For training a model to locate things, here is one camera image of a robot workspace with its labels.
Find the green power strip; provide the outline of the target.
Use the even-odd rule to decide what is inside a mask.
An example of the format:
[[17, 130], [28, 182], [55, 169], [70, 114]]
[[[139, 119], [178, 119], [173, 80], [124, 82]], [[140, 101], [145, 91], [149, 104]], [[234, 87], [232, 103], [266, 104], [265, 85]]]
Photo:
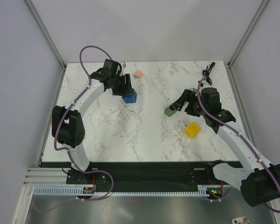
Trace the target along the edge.
[[171, 117], [176, 112], [177, 112], [177, 109], [176, 109], [176, 106], [174, 104], [169, 105], [164, 110], [164, 114], [168, 117]]

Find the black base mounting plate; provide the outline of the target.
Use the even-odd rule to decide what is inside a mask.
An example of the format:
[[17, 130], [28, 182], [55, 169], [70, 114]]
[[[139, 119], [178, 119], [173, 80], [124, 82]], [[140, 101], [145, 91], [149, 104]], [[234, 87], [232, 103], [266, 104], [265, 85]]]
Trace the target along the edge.
[[99, 190], [119, 191], [182, 191], [195, 190], [197, 185], [217, 185], [207, 161], [191, 162], [92, 162], [95, 174], [74, 171], [70, 162], [41, 162], [41, 168], [68, 168], [67, 184], [94, 184]]

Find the yellow plug cube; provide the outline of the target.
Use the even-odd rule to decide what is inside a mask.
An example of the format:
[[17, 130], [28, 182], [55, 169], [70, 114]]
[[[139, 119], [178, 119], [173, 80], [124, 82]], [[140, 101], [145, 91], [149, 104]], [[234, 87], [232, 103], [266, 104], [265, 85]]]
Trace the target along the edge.
[[196, 137], [199, 132], [200, 132], [200, 127], [195, 122], [191, 122], [184, 128], [184, 133], [190, 139], [193, 139], [194, 137]]

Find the right aluminium frame post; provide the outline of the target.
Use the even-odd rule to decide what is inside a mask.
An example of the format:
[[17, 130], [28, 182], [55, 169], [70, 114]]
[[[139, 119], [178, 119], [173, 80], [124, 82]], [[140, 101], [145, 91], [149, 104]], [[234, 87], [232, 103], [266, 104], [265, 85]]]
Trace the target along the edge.
[[241, 53], [243, 47], [245, 46], [246, 42], [248, 41], [250, 35], [252, 34], [253, 30], [255, 29], [259, 19], [261, 18], [263, 12], [266, 10], [270, 0], [262, 0], [260, 5], [258, 6], [253, 18], [251, 19], [247, 29], [245, 30], [243, 36], [241, 37], [235, 51], [233, 52], [230, 60], [226, 63], [227, 68], [231, 69], [233, 64], [235, 63], [236, 59], [238, 58], [239, 54]]

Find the blue plug cube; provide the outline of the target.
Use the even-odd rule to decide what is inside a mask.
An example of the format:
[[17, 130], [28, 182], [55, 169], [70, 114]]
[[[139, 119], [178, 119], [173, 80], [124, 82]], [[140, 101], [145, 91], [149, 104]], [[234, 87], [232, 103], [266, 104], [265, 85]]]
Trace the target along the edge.
[[126, 104], [133, 104], [136, 103], [137, 101], [137, 92], [135, 91], [135, 89], [132, 90], [133, 90], [132, 94], [125, 94], [122, 96], [122, 99]]

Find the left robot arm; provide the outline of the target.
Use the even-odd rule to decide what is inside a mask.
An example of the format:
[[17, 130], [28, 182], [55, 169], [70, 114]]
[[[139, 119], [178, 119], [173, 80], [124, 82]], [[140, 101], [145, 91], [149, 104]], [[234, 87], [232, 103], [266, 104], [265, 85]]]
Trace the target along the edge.
[[93, 172], [88, 169], [91, 162], [83, 146], [83, 116], [92, 103], [108, 89], [114, 96], [134, 95], [130, 74], [122, 74], [122, 71], [121, 63], [106, 59], [103, 67], [88, 75], [86, 84], [73, 100], [64, 106], [56, 105], [52, 110], [54, 149], [67, 151], [72, 167], [78, 170], [77, 179], [82, 183], [89, 183], [93, 179]]

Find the pink plug cube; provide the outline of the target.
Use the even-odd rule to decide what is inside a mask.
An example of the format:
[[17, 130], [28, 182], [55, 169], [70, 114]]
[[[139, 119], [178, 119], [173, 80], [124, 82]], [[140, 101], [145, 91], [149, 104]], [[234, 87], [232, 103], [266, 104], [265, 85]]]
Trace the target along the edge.
[[140, 79], [143, 76], [143, 72], [140, 70], [135, 71], [133, 75], [136, 79]]

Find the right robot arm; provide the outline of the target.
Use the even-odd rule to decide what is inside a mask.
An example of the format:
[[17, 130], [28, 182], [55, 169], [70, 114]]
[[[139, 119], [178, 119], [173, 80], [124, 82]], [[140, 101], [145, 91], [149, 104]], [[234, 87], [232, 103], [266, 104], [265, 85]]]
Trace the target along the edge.
[[236, 118], [230, 111], [222, 109], [217, 89], [185, 89], [164, 113], [170, 117], [184, 106], [188, 115], [204, 118], [206, 125], [224, 140], [242, 165], [242, 168], [233, 168], [222, 160], [211, 162], [210, 168], [204, 172], [208, 183], [220, 180], [230, 184], [252, 207], [280, 199], [280, 164], [272, 164], [239, 131]]

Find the left aluminium frame post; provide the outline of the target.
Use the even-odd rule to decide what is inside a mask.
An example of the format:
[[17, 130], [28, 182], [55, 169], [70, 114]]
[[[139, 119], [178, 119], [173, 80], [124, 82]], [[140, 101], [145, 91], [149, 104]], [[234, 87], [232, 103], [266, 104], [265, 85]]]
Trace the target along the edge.
[[61, 54], [59, 53], [51, 35], [49, 34], [49, 32], [48, 32], [44, 22], [42, 21], [42, 19], [41, 19], [39, 13], [38, 13], [36, 7], [34, 6], [33, 2], [31, 0], [23, 0], [23, 3], [25, 4], [25, 6], [27, 7], [28, 11], [30, 12], [32, 18], [36, 22], [41, 34], [43, 35], [43, 37], [44, 37], [45, 41], [47, 42], [49, 48], [53, 52], [56, 60], [60, 64], [62, 70], [65, 71], [66, 70], [66, 64], [65, 64], [64, 60], [62, 59]]

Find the aluminium frame post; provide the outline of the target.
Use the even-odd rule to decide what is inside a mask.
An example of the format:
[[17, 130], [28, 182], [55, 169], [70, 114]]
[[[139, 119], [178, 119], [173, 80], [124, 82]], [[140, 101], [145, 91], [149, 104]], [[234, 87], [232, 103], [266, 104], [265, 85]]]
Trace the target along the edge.
[[61, 54], [59, 53], [51, 35], [49, 34], [49, 32], [48, 32], [44, 22], [42, 21], [42, 19], [41, 19], [39, 13], [38, 13], [36, 7], [34, 6], [33, 2], [31, 0], [23, 0], [23, 3], [25, 4], [25, 6], [27, 7], [28, 11], [30, 12], [32, 18], [36, 22], [41, 34], [43, 35], [43, 37], [44, 37], [45, 41], [47, 42], [49, 48], [53, 52], [56, 60], [60, 64], [62, 70], [65, 71], [66, 70], [66, 64], [65, 64], [64, 60], [62, 59]]
[[243, 47], [245, 46], [246, 42], [248, 41], [250, 35], [252, 34], [253, 30], [255, 29], [259, 19], [261, 18], [263, 12], [266, 10], [270, 0], [262, 0], [260, 5], [258, 6], [253, 18], [251, 19], [247, 29], [245, 30], [243, 36], [241, 37], [235, 51], [233, 52], [230, 60], [226, 63], [227, 68], [231, 69], [233, 64], [235, 63], [236, 59], [238, 58], [239, 54], [241, 53]]

